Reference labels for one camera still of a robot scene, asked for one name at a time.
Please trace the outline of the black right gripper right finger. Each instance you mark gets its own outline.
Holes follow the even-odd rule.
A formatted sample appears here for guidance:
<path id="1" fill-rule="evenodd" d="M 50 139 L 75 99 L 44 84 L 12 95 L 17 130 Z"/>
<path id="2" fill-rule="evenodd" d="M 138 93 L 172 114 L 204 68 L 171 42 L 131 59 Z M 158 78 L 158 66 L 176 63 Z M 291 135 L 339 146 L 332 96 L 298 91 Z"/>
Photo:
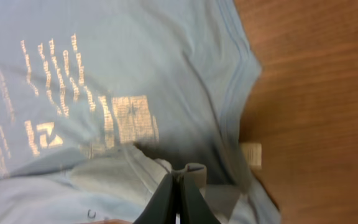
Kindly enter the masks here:
<path id="1" fill-rule="evenodd" d="M 184 175 L 179 186 L 181 224 L 220 224 L 190 176 Z"/>

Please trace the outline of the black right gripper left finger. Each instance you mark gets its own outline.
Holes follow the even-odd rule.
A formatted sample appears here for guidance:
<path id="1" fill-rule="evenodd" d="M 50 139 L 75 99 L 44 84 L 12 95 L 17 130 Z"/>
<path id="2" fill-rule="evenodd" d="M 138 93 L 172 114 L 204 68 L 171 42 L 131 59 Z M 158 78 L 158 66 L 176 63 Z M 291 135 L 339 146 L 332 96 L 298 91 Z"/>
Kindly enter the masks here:
<path id="1" fill-rule="evenodd" d="M 134 224 L 176 224 L 176 190 L 173 176 L 171 174 L 165 175 Z"/>

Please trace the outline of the light blue t-shirt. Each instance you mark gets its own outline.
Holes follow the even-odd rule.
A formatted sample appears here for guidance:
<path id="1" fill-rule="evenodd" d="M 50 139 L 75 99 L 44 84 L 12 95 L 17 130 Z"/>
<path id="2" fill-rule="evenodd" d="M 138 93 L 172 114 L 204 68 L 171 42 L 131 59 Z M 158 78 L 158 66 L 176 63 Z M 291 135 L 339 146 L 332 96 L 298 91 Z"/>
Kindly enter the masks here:
<path id="1" fill-rule="evenodd" d="M 0 1 L 0 223 L 133 222 L 183 170 L 279 223 L 238 141 L 260 71 L 232 1 Z"/>

